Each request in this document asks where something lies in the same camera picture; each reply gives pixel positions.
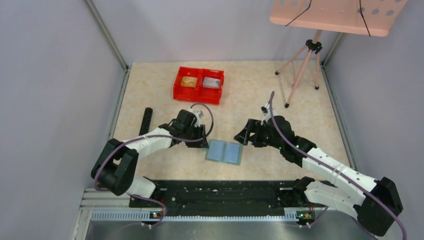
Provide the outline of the green card holder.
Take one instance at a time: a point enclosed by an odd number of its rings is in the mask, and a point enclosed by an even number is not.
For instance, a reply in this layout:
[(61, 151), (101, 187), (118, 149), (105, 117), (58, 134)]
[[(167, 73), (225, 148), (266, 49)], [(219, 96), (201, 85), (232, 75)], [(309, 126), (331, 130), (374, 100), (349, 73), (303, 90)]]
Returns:
[(212, 139), (205, 153), (205, 160), (239, 166), (242, 160), (243, 146), (239, 143)]

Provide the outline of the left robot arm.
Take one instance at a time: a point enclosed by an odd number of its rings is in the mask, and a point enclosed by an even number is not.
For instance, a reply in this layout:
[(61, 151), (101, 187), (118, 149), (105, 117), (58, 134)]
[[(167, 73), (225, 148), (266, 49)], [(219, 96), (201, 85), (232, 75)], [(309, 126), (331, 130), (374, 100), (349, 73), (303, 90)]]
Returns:
[(207, 148), (203, 112), (192, 108), (179, 111), (170, 123), (164, 123), (139, 137), (119, 141), (110, 139), (104, 146), (90, 176), (116, 196), (123, 194), (150, 198), (156, 184), (136, 176), (137, 165), (145, 157), (184, 142), (189, 148)]

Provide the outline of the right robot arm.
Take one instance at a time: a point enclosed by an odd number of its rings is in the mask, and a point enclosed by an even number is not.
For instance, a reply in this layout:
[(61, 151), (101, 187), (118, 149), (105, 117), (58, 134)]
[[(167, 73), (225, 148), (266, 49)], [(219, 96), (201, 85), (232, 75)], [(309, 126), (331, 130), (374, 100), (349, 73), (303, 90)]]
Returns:
[(249, 119), (234, 140), (245, 146), (252, 143), (256, 148), (274, 147), (288, 162), (324, 177), (330, 184), (303, 177), (293, 190), (302, 201), (349, 215), (375, 236), (385, 236), (403, 211), (397, 186), (391, 179), (364, 175), (333, 159), (315, 143), (295, 135), (283, 116)]

